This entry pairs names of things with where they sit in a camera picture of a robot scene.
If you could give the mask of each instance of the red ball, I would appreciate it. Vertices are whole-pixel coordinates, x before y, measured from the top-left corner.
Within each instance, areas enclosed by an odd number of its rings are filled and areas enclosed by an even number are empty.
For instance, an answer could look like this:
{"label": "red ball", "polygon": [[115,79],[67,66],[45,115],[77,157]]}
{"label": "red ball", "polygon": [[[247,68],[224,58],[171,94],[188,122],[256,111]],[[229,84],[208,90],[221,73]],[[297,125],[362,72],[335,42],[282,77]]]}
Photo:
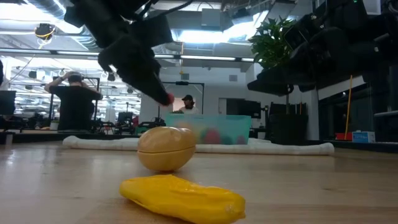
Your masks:
{"label": "red ball", "polygon": [[218,130],[210,128],[207,130],[203,142],[205,144],[221,144],[221,135]]}
{"label": "red ball", "polygon": [[236,138],[236,144],[247,144],[246,138],[244,136],[238,136]]}

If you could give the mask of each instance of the red box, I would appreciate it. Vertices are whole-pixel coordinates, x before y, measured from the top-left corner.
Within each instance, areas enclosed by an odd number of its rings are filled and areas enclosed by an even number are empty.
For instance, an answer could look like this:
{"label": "red box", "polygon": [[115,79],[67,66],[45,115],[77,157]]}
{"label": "red box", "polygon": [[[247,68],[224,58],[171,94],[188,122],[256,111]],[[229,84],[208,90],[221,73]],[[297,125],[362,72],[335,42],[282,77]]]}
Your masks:
{"label": "red box", "polygon": [[353,140],[353,133],[347,133],[347,138],[344,139],[345,133],[335,133],[336,140],[343,140],[343,141],[352,141]]}

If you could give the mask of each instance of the man wearing cap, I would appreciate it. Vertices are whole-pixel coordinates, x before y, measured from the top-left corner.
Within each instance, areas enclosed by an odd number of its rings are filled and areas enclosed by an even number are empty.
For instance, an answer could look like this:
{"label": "man wearing cap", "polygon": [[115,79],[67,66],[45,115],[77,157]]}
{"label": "man wearing cap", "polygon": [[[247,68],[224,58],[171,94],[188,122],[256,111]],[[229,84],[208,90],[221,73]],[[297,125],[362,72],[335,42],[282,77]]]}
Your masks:
{"label": "man wearing cap", "polygon": [[[69,86],[58,86],[64,80]],[[63,132],[87,132],[91,129],[93,100],[102,100],[102,94],[83,82],[78,72],[68,72],[47,84],[44,89],[61,99],[58,130]]]}
{"label": "man wearing cap", "polygon": [[195,102],[193,101],[193,97],[191,95],[187,95],[184,98],[182,98],[184,101],[185,106],[180,108],[180,111],[182,111],[185,114],[198,114],[199,110],[198,108],[194,107],[193,105]]}

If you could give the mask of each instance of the rolled white cloth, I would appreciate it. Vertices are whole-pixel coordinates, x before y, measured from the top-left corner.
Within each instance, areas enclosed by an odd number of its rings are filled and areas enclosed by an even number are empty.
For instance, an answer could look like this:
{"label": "rolled white cloth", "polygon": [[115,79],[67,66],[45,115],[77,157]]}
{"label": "rolled white cloth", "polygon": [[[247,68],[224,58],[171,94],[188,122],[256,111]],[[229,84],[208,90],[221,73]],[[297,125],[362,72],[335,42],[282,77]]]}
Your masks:
{"label": "rolled white cloth", "polygon": [[[74,149],[102,149],[136,151],[138,138],[118,140],[87,140],[69,136],[63,140],[63,145]],[[331,155],[335,148],[331,143],[315,146],[283,146],[270,141],[249,139],[247,145],[216,145],[198,144],[196,152],[233,153],[233,154],[279,154],[279,155]]]}

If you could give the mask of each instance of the yellow crumpled object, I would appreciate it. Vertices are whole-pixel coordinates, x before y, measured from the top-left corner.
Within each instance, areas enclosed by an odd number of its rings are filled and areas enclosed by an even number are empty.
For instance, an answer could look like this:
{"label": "yellow crumpled object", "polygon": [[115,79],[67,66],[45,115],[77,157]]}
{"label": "yellow crumpled object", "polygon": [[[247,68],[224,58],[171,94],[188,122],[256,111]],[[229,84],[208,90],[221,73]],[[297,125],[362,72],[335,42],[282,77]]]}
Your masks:
{"label": "yellow crumpled object", "polygon": [[226,224],[246,216],[242,196],[173,175],[125,180],[120,185],[120,194],[152,212],[193,223]]}

